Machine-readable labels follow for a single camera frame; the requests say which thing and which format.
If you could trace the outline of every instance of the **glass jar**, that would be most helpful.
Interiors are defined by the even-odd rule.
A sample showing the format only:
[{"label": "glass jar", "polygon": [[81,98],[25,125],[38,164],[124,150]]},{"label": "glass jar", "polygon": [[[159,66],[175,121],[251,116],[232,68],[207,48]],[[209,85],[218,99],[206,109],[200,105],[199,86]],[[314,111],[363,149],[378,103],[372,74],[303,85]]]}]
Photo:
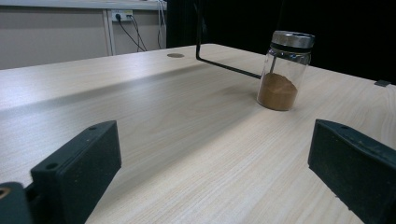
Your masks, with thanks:
[{"label": "glass jar", "polygon": [[314,41],[313,35],[274,32],[257,95],[260,105],[279,111],[293,108],[305,69],[311,62]]}]

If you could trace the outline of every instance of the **brown powder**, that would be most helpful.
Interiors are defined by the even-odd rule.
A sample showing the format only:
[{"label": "brown powder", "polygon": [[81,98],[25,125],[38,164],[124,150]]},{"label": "brown powder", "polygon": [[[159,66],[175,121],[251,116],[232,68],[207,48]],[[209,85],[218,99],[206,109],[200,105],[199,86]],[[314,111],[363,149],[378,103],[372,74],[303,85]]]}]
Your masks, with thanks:
[{"label": "brown powder", "polygon": [[262,79],[257,101],[269,109],[290,110],[297,95],[297,88],[287,78],[269,73]]}]

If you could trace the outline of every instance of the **table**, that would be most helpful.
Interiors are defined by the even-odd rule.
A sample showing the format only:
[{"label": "table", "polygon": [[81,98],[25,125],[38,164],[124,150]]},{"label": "table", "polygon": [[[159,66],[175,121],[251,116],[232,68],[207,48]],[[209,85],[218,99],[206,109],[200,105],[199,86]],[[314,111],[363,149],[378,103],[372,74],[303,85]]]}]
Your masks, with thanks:
[{"label": "table", "polygon": [[[260,74],[265,56],[203,45]],[[168,57],[179,53],[184,57]],[[361,223],[308,168],[316,119],[396,148],[396,87],[308,67],[293,110],[260,81],[195,60],[195,46],[0,71],[0,179],[115,119],[122,167],[87,223]]]}]

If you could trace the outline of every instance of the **metal lid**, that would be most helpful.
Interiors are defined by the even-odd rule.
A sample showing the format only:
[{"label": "metal lid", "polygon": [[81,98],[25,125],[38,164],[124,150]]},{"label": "metal lid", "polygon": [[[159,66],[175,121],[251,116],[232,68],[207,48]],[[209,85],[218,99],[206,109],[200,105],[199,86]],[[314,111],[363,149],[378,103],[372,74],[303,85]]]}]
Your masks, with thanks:
[{"label": "metal lid", "polygon": [[312,49],[314,41],[314,35],[289,31],[275,31],[272,39],[272,43],[274,44],[299,49]]}]

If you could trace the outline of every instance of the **electrical outlet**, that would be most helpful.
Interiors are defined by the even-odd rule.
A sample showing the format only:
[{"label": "electrical outlet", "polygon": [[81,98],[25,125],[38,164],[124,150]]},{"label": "electrical outlet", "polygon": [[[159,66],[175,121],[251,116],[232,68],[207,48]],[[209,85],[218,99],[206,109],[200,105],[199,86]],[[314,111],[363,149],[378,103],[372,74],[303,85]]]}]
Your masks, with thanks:
[{"label": "electrical outlet", "polygon": [[124,9],[112,9],[111,10],[111,20],[112,21],[118,21],[116,18],[116,15],[120,14],[121,16],[121,21],[130,21],[127,16],[132,16],[132,10],[124,10]]}]

